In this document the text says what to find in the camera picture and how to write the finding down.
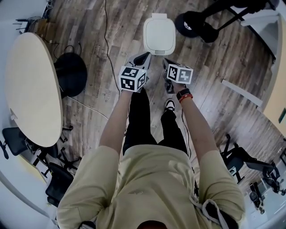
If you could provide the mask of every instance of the hand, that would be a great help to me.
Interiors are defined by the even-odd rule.
[[[175,83],[175,82],[172,81],[172,85],[174,87],[174,92],[176,94],[178,94],[178,92],[180,92],[181,90],[185,89],[185,85],[184,84],[178,84],[178,83]]]

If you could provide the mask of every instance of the red wristband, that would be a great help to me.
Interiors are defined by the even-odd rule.
[[[193,98],[193,95],[192,94],[183,95],[182,98],[180,98],[179,102],[181,103],[184,100],[184,98],[187,98],[187,97]]]

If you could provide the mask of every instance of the black stool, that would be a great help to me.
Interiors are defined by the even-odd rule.
[[[85,88],[87,69],[82,58],[73,52],[61,55],[54,63],[62,98],[74,97]]]

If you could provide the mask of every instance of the wooden floor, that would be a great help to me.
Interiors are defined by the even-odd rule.
[[[211,0],[107,0],[107,40],[109,55],[114,65],[116,78],[125,60],[133,54],[143,52],[143,24],[151,13],[167,13],[174,20],[187,10],[201,11]],[[208,18],[214,27],[219,27],[233,15],[225,10]],[[73,45],[88,68],[86,89],[77,100],[110,116],[118,99],[118,92],[112,76],[111,66],[104,41],[104,0],[55,0],[50,12],[51,21],[47,40],[60,43],[56,56],[63,53],[67,45]],[[239,22],[231,24],[220,32],[219,38],[211,44],[200,38],[185,38],[177,32],[176,49],[169,59],[194,69],[190,90],[194,101],[207,119],[218,148],[224,149],[226,133],[233,141],[253,157],[269,162],[277,157],[283,147],[281,134],[249,100],[221,84],[226,79],[246,89],[258,98],[263,98],[271,78],[272,58],[255,34]],[[162,78],[162,57],[153,56],[146,90],[151,106],[151,132],[157,141],[163,139],[160,117],[164,102],[169,97]],[[177,103],[177,122],[184,129],[181,108]],[[63,99],[64,124],[74,126],[66,148],[70,158],[93,152],[106,124],[98,113],[69,99]],[[198,161],[192,144],[191,161],[196,179],[199,176]],[[243,167],[240,171],[245,180],[241,187],[246,189],[261,173]]]

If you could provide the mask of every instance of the black chair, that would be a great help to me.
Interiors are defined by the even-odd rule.
[[[63,147],[59,153],[57,144],[54,144],[51,147],[43,148],[42,152],[40,153],[39,156],[37,156],[37,159],[35,160],[33,165],[37,164],[40,161],[45,166],[47,166],[48,169],[46,170],[46,172],[45,173],[42,172],[42,175],[46,178],[47,178],[47,176],[46,176],[47,173],[50,171],[50,167],[49,167],[47,159],[46,159],[47,154],[49,154],[53,158],[59,159],[60,162],[62,162],[64,164],[63,168],[65,170],[67,170],[67,169],[77,170],[77,168],[73,164],[81,160],[81,157],[78,157],[74,161],[69,161],[65,155],[65,148]]]
[[[8,146],[14,156],[18,156],[28,149],[25,141],[26,136],[18,127],[5,128],[2,130],[2,134],[5,139],[3,146]]]
[[[0,146],[3,149],[6,159],[9,159],[7,151],[5,150],[6,146],[9,147],[14,156],[18,156],[25,150],[29,150],[34,154],[41,148],[39,145],[29,140],[18,127],[5,128],[2,130],[2,134],[5,142],[4,144],[0,144]]]
[[[63,167],[55,164],[49,164],[49,170],[52,173],[52,180],[46,189],[47,200],[50,204],[58,207],[63,195],[73,181],[73,176]]]

